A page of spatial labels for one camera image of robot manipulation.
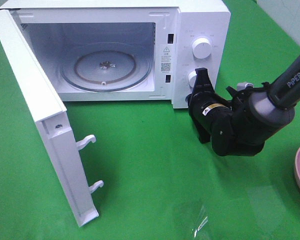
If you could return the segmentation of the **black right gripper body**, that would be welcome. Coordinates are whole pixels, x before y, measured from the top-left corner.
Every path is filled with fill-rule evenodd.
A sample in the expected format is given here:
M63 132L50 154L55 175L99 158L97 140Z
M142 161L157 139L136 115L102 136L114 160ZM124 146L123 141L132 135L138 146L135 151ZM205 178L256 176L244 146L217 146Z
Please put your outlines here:
M211 117L210 136L226 136L232 134L232 110L228 100L216 94L212 86L195 85L188 98L189 115L200 114Z

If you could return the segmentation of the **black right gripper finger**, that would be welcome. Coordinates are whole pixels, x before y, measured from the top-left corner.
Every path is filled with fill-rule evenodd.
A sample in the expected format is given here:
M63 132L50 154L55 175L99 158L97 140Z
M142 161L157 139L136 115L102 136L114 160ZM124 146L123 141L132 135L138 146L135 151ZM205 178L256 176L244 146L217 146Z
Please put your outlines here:
M212 82L209 77L208 69L205 67L200 67L195 69L196 80L195 85L207 85L212 87Z
M200 143L205 144L210 142L212 118L203 114L200 114L198 117L190 114L190 117L198 132L198 139Z

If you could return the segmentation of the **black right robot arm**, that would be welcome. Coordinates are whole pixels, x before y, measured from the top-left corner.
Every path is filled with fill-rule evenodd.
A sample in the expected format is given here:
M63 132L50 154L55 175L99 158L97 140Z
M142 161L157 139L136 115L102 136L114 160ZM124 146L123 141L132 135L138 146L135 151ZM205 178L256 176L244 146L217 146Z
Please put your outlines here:
M210 142L219 156L254 156L294 119L294 107L300 101L300 55L273 83L228 86L231 100L215 92L206 68L195 72L192 93L186 98L188 112L199 141Z

